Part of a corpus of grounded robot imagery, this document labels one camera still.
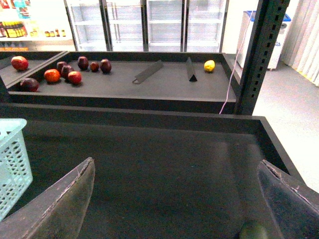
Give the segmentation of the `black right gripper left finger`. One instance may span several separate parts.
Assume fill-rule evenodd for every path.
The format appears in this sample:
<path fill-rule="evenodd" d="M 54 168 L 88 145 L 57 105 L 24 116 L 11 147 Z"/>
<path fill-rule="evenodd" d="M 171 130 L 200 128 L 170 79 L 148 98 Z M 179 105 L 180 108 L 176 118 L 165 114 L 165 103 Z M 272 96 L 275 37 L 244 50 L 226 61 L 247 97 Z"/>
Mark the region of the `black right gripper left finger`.
<path fill-rule="evenodd" d="M 75 239 L 94 187 L 89 157 L 0 224 L 2 239 Z"/>

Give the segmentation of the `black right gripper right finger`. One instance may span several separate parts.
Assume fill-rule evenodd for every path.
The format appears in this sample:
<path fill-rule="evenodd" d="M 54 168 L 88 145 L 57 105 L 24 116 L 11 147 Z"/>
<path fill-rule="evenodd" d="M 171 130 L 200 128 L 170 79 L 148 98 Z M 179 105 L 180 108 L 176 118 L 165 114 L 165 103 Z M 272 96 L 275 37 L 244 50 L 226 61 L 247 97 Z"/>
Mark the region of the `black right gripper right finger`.
<path fill-rule="evenodd" d="M 319 194 L 266 160 L 257 167 L 263 198 L 281 239 L 319 237 Z"/>

